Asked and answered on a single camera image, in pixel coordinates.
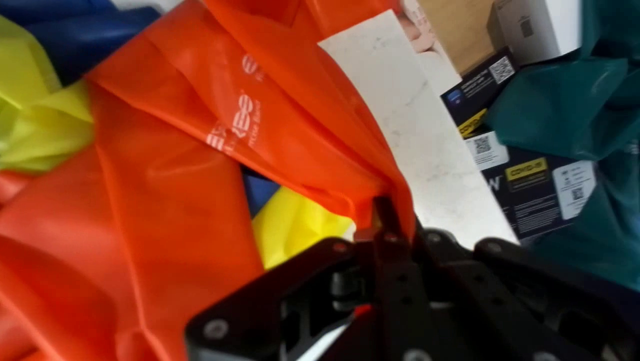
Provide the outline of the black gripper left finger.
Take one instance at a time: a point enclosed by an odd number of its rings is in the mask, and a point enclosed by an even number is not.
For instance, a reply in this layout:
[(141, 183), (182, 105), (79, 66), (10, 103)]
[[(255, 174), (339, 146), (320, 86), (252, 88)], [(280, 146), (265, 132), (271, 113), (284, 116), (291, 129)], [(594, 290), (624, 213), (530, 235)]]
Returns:
[(188, 320), (188, 361), (301, 361), (336, 329), (318, 361), (381, 361), (376, 252), (330, 237), (265, 270)]

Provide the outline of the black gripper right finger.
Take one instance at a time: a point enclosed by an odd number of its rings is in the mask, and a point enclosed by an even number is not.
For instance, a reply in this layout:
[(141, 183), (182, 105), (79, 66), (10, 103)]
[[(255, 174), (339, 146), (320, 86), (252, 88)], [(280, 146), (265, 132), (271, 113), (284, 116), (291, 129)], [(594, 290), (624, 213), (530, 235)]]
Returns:
[(409, 247), (486, 361), (640, 361), (640, 294), (628, 287), (492, 237), (466, 251), (450, 233), (422, 229)]

